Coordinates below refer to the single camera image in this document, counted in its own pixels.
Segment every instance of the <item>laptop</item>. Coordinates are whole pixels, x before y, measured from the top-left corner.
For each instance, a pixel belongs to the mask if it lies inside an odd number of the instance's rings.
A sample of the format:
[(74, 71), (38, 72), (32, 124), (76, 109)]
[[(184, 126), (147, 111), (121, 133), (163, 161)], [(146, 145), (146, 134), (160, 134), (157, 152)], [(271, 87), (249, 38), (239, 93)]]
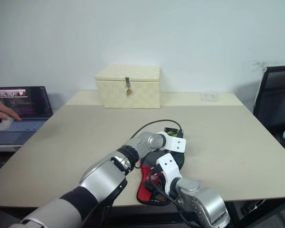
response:
[(22, 119), (0, 131), (0, 145), (23, 145), (53, 115), (44, 86), (0, 87), (0, 101)]

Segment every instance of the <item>laptop keyboard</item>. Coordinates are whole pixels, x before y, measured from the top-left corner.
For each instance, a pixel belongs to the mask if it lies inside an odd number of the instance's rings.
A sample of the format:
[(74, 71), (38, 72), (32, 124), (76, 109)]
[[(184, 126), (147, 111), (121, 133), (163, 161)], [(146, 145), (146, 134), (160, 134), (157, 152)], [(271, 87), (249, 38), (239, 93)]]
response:
[(6, 132), (35, 132), (37, 131), (45, 121), (14, 121), (11, 127)]

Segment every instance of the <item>laptop screen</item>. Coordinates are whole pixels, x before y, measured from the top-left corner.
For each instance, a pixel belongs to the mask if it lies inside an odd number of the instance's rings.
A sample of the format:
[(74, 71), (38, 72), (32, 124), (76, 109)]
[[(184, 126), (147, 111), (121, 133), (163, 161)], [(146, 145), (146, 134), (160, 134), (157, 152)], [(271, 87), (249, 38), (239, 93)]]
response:
[(21, 118), (47, 118), (53, 115), (44, 86), (0, 87), (0, 101)]

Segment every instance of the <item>human hand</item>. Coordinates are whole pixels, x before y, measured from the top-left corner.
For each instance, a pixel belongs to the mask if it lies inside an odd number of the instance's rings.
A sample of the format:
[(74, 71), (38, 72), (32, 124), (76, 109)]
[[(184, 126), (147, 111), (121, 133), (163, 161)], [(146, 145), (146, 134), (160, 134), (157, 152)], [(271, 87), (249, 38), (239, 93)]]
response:
[(15, 120), (21, 121), (21, 118), (13, 110), (2, 104), (0, 101), (0, 119), (6, 120), (8, 116), (13, 117)]

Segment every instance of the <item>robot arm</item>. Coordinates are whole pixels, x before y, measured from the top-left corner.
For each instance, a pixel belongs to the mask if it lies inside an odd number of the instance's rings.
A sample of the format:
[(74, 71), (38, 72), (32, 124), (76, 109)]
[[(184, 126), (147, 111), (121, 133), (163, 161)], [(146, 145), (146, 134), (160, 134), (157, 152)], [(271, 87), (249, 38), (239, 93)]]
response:
[[(108, 205), (116, 199), (127, 184), (126, 175), (133, 170), (139, 159), (157, 149), (184, 152), (185, 144), (185, 139), (171, 137), (164, 132), (143, 132), (91, 166), (82, 176), (77, 188), (36, 209), (26, 216), (21, 224), (14, 224), (10, 228), (82, 227), (97, 206)], [(166, 180), (170, 180), (166, 181), (166, 193), (169, 194), (170, 190), (176, 192), (186, 210), (202, 215), (201, 224), (206, 224), (207, 228), (214, 227), (207, 224), (215, 225), (220, 221), (219, 216), (229, 218), (224, 202), (215, 191), (204, 189), (199, 181), (182, 178), (178, 167), (171, 175), (169, 170), (165, 169), (166, 155), (160, 157), (159, 160), (162, 161), (158, 163), (163, 167)], [(176, 165), (172, 156), (168, 159)], [(225, 227), (225, 223), (220, 222), (219, 227)]]

